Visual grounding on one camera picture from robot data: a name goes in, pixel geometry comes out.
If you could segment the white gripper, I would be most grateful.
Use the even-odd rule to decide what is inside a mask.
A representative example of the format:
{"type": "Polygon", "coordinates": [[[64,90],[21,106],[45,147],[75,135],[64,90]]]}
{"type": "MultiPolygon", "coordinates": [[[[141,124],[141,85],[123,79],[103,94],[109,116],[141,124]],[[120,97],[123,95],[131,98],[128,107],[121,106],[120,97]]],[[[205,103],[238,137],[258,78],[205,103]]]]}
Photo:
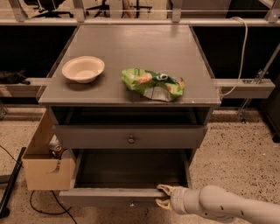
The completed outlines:
{"type": "Polygon", "coordinates": [[[157,189],[171,196],[171,201],[156,199],[159,207],[170,211],[173,209],[177,214],[199,214],[201,212],[199,190],[162,184],[158,185],[157,189]]]}

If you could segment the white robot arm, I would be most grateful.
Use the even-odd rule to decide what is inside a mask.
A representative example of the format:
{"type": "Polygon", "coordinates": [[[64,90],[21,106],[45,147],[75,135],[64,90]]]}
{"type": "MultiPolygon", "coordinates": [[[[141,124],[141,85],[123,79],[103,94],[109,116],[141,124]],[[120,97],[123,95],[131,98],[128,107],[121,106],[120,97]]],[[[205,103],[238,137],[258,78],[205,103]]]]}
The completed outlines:
{"type": "Polygon", "coordinates": [[[158,185],[157,189],[163,190],[169,199],[156,199],[156,203],[176,214],[196,214],[221,223],[230,223],[239,218],[252,224],[280,224],[279,205],[245,199],[215,185],[207,185],[199,190],[158,185]]]}

